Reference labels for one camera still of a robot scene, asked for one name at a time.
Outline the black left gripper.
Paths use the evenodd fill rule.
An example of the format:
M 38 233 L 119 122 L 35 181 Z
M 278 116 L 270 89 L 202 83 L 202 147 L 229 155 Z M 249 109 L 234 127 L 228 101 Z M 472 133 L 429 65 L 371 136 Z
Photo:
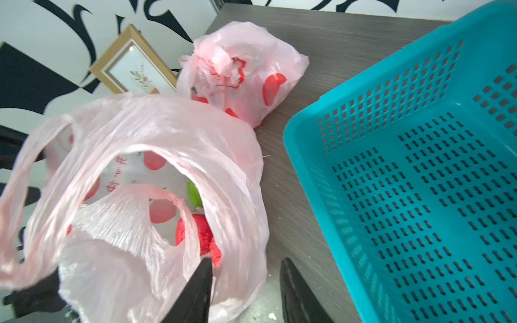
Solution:
M 36 285 L 1 297 L 1 305 L 13 314 L 8 322 L 77 322 L 77 312 L 59 295 L 56 269 Z

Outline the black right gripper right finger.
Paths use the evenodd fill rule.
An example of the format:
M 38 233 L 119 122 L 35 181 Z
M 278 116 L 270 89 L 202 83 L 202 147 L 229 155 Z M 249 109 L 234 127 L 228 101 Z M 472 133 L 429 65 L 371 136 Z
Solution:
M 284 322 L 333 323 L 290 258 L 281 261 L 280 289 Z

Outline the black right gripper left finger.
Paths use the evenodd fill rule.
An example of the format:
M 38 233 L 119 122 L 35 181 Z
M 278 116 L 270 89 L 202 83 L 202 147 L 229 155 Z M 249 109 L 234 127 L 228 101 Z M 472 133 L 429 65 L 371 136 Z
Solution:
M 211 258 L 203 258 L 162 323 L 207 323 L 212 283 Z

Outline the red apple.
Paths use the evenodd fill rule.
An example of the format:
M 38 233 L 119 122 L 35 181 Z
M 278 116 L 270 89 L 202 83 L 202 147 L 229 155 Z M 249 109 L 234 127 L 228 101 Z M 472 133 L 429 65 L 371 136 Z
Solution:
M 213 263 L 213 267 L 220 268 L 222 261 L 222 252 L 215 243 L 214 235 L 207 222 L 206 216 L 201 214 L 193 214 L 193 219 L 197 225 L 197 241 L 200 246 L 200 256 L 209 256 Z M 182 219 L 179 220 L 176 227 L 175 242 L 179 245 L 185 239 L 185 226 Z

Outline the pink plastic bag front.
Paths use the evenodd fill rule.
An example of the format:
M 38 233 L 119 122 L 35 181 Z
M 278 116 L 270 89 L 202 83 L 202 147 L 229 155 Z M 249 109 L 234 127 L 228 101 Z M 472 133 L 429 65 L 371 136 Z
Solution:
M 267 279 L 263 155 L 253 128 L 208 104 L 119 94 L 47 119 L 24 141 L 1 195 L 1 287 L 54 272 L 82 322 L 160 322 L 201 264 L 195 219 L 155 184 L 118 181 L 84 203 L 110 162 L 154 152 L 198 188 L 222 253 L 210 322 L 230 322 Z

